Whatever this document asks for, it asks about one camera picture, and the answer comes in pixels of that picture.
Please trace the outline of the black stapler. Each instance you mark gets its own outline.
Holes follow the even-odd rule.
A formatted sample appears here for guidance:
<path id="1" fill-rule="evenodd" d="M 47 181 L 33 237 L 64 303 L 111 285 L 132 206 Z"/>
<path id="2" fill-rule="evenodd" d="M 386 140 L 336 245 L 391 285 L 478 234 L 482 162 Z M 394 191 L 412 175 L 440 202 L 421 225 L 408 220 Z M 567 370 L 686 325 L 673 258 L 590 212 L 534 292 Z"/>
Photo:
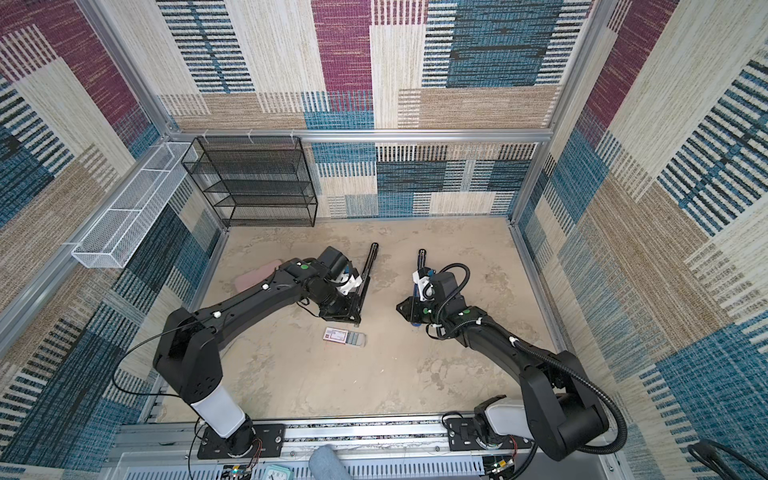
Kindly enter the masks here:
<path id="1" fill-rule="evenodd" d="M 379 251 L 379 244 L 377 242 L 373 242 L 370 246 L 368 257 L 366 259 L 364 269 L 361 274 L 361 279 L 363 280 L 363 284 L 359 289 L 358 298 L 357 298 L 358 302 L 357 302 L 356 313 L 358 315 L 362 314 L 363 305 L 369 289 L 372 270 L 378 255 L 378 251 Z"/>

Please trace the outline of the red white staple box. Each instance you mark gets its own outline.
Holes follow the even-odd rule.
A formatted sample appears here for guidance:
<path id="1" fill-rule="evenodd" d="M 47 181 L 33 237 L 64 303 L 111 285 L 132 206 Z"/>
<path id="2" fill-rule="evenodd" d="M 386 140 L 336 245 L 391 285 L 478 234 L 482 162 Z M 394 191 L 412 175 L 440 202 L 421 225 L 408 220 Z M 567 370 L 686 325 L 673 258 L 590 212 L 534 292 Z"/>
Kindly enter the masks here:
<path id="1" fill-rule="evenodd" d="M 323 340 L 332 343 L 346 344 L 349 335 L 350 332 L 348 330 L 327 327 L 323 333 Z"/>

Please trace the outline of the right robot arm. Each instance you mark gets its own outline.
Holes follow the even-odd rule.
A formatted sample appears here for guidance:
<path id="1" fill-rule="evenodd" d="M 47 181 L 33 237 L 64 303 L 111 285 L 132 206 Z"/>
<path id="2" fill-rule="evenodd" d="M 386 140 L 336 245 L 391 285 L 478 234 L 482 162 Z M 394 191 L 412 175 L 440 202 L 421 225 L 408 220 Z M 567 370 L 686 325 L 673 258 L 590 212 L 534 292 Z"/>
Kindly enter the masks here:
<path id="1" fill-rule="evenodd" d="M 434 332 L 432 339 L 455 340 L 489 358 L 519 385 L 530 438 L 553 460 L 574 451 L 606 454 L 590 442 L 610 426 L 605 397 L 589 382 L 578 359 L 555 354 L 512 334 L 490 314 L 462 296 L 464 281 L 453 273 L 421 268 L 413 274 L 416 294 L 397 305 L 412 323 Z"/>

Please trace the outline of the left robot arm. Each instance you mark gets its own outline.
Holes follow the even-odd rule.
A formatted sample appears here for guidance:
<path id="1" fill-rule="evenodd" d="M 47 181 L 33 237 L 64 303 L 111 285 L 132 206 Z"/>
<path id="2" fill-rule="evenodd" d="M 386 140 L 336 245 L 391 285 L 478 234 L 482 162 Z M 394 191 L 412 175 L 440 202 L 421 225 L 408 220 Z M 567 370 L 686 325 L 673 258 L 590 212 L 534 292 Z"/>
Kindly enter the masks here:
<path id="1" fill-rule="evenodd" d="M 379 245 L 372 243 L 357 270 L 339 250 L 317 258 L 291 259 L 266 279 L 210 307 L 168 315 L 153 367 L 167 384 L 241 457 L 256 439 L 251 418 L 223 386 L 220 351 L 269 315 L 297 303 L 314 303 L 327 322 L 358 325 Z"/>

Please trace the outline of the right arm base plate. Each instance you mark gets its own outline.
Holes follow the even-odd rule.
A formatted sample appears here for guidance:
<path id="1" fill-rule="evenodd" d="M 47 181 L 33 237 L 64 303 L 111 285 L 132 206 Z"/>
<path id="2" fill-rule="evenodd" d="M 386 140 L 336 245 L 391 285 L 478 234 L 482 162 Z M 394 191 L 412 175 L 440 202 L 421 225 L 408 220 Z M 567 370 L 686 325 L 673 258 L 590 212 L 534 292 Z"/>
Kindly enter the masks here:
<path id="1" fill-rule="evenodd" d="M 497 434 L 485 421 L 476 421 L 474 417 L 464 417 L 458 412 L 447 412 L 441 417 L 441 424 L 447 432 L 451 451 L 470 450 L 512 450 L 530 449 L 531 439 L 511 435 Z"/>

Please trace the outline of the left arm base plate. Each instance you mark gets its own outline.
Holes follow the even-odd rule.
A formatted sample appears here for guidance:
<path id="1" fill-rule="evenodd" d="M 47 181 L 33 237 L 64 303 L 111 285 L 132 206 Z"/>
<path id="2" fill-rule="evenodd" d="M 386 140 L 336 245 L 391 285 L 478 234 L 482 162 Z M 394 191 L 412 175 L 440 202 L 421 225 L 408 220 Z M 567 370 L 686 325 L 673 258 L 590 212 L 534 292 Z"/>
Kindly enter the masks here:
<path id="1" fill-rule="evenodd" d="M 206 427 L 195 453 L 197 460 L 277 458 L 281 455 L 285 424 L 255 424 L 240 428 L 229 438 Z"/>

